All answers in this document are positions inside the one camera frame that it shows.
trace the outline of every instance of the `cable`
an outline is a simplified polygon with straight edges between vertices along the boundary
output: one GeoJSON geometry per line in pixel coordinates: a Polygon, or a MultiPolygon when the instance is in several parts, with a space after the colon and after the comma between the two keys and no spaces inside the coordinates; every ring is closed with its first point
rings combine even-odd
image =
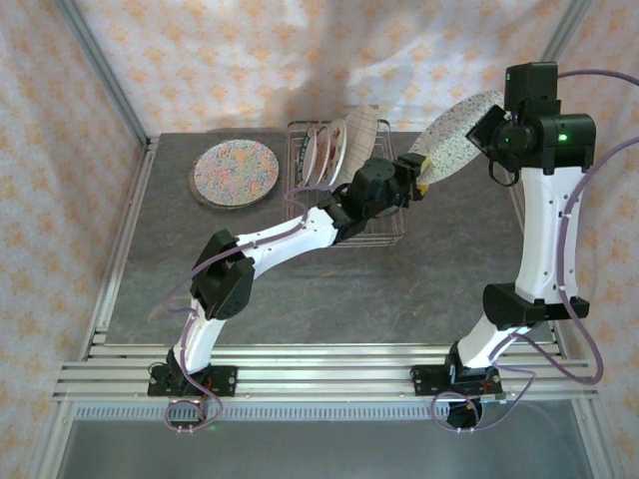
{"type": "Polygon", "coordinates": [[[187,371],[185,367],[187,339],[189,337],[189,332],[191,332],[191,327],[193,326],[193,323],[197,319],[198,313],[190,306],[180,307],[180,308],[170,307],[170,303],[174,299],[175,295],[184,286],[186,286],[186,284],[190,280],[192,280],[198,273],[208,268],[214,262],[220,261],[226,257],[229,257],[249,247],[257,247],[261,244],[266,244],[269,242],[281,240],[283,238],[289,237],[290,235],[297,233],[299,230],[301,230],[304,227],[307,221],[307,218],[309,217],[309,209],[303,203],[293,200],[292,196],[304,191],[329,190],[329,189],[330,187],[325,187],[325,188],[324,187],[303,187],[303,188],[296,188],[296,189],[290,190],[289,192],[286,192],[284,196],[285,202],[298,206],[302,208],[302,210],[304,211],[299,223],[297,223],[294,227],[292,227],[290,230],[286,232],[273,235],[271,237],[257,239],[255,241],[249,242],[247,244],[243,244],[241,246],[235,246],[231,249],[221,252],[220,254],[216,254],[215,256],[206,259],[201,264],[198,264],[198,266],[193,268],[187,276],[185,276],[178,284],[176,284],[176,286],[173,289],[171,289],[171,291],[169,292],[169,294],[167,295],[166,299],[163,302],[164,309],[170,314],[182,314],[182,313],[189,314],[189,318],[184,326],[184,329],[182,330],[182,334],[180,335],[180,339],[178,341],[180,344],[180,360],[178,361],[178,365],[180,366],[180,370],[182,371],[182,374],[187,379],[187,381],[189,381],[191,385],[193,385],[196,389],[201,391],[204,395],[203,395],[203,400],[200,402],[182,399],[169,404],[163,414],[164,423],[167,427],[169,427],[170,429],[173,429],[174,431],[177,431],[178,433],[183,431],[184,429],[183,426],[176,426],[172,424],[169,418],[173,408],[177,407],[178,405],[188,405],[196,409],[196,413],[198,417],[200,418],[200,422],[196,425],[189,425],[188,430],[191,433],[194,433],[200,429],[203,429],[211,425],[213,422],[215,422],[216,420],[220,418],[224,410],[224,404],[222,403],[220,398],[216,394],[214,394],[211,390],[207,389],[202,384],[198,383],[195,379],[193,379],[193,377],[191,376],[191,374],[189,374],[189,372],[187,371]],[[213,399],[218,405],[217,412],[210,418],[207,418],[207,412],[204,409],[205,407],[204,399],[207,396],[213,399]]]}

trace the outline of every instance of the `metal extrusion bar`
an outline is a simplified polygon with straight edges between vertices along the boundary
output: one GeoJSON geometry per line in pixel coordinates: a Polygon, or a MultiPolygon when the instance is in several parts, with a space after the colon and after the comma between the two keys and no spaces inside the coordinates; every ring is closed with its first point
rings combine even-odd
{"type": "MultiPolygon", "coordinates": [[[[59,400],[167,401],[147,397],[150,364],[163,361],[167,346],[104,346],[103,334],[85,362],[66,363],[54,397],[59,400]]],[[[559,358],[554,343],[544,349],[559,358]]],[[[246,401],[414,401],[410,368],[441,364],[448,345],[344,344],[219,346],[212,364],[237,366],[236,397],[246,401]]],[[[525,344],[513,344],[500,362],[535,372],[537,378],[526,399],[592,397],[593,387],[563,377],[525,344]]],[[[587,375],[586,361],[563,361],[573,373],[587,375]]],[[[527,374],[501,372],[504,391],[513,398],[525,386],[527,374]]]]}
{"type": "Polygon", "coordinates": [[[148,138],[144,131],[144,127],[131,106],[131,103],[129,103],[129,100],[113,73],[113,70],[111,70],[102,49],[98,45],[93,33],[91,33],[91,30],[89,29],[84,16],[80,12],[80,9],[76,5],[76,2],[74,0],[54,1],[58,10],[60,10],[60,13],[76,37],[76,40],[82,47],[82,50],[87,56],[89,63],[91,63],[96,75],[102,81],[102,84],[106,88],[114,106],[127,124],[127,128],[131,132],[131,135],[141,147],[147,146],[148,138]]]}
{"type": "Polygon", "coordinates": [[[120,224],[111,257],[109,258],[108,273],[105,275],[96,302],[96,308],[93,312],[91,323],[97,326],[97,328],[106,328],[111,320],[111,314],[116,303],[118,289],[120,288],[120,282],[127,262],[127,254],[129,253],[136,222],[140,214],[140,208],[142,207],[144,192],[155,159],[156,148],[157,139],[154,139],[149,145],[143,160],[140,162],[136,178],[131,186],[129,205],[124,212],[124,218],[120,224]]]}

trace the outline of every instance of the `patterned fabric wall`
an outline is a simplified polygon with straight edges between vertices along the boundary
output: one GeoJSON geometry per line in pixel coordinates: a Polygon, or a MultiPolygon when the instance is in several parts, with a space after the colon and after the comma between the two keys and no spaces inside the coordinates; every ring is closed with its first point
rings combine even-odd
{"type": "Polygon", "coordinates": [[[567,0],[79,0],[147,133],[380,105],[420,131],[536,60],[567,0]]]}
{"type": "MultiPolygon", "coordinates": [[[[561,71],[604,68],[639,77],[639,11],[624,0],[595,0],[569,45],[561,71]]],[[[639,89],[604,77],[560,80],[564,112],[597,124],[597,158],[639,135],[639,89]]],[[[614,157],[584,194],[578,281],[591,301],[586,325],[603,352],[599,388],[629,478],[639,478],[639,146],[614,157]]],[[[577,331],[570,346],[591,356],[577,331]]]]}
{"type": "Polygon", "coordinates": [[[51,0],[0,2],[0,456],[26,473],[139,156],[51,0]]]}

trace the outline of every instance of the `metal bracket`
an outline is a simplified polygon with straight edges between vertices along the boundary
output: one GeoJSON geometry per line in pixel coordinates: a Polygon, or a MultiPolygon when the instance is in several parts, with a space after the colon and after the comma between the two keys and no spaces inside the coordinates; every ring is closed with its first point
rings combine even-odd
{"type": "MultiPolygon", "coordinates": [[[[154,396],[202,396],[202,392],[171,371],[169,364],[157,364],[151,368],[147,394],[154,396]]],[[[238,369],[234,366],[208,366],[192,375],[193,379],[219,397],[236,395],[238,369]]]]}
{"type": "Polygon", "coordinates": [[[490,367],[485,374],[453,378],[449,364],[423,364],[413,366],[410,370],[410,379],[414,386],[415,396],[434,396],[440,392],[452,391],[466,396],[480,396],[492,400],[505,399],[501,387],[499,372],[490,367]]]}

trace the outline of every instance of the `dish rack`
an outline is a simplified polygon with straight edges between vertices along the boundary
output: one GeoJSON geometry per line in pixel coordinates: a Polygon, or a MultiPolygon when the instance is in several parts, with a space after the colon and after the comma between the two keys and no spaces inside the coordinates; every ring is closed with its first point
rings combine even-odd
{"type": "MultiPolygon", "coordinates": [[[[284,168],[284,193],[296,187],[296,164],[300,157],[300,147],[304,136],[311,125],[321,126],[330,124],[329,121],[295,121],[288,126],[287,158],[284,168]]],[[[372,149],[372,156],[395,160],[390,139],[390,123],[386,120],[377,120],[377,138],[372,149]]],[[[308,208],[314,207],[320,200],[326,198],[328,192],[310,191],[301,192],[295,196],[295,200],[305,204],[308,208]]],[[[284,220],[289,221],[298,217],[302,212],[299,208],[284,201],[284,220]]],[[[406,209],[393,209],[384,212],[379,218],[372,219],[366,224],[365,230],[359,235],[347,239],[336,246],[390,246],[396,244],[406,233],[406,209]]]]}

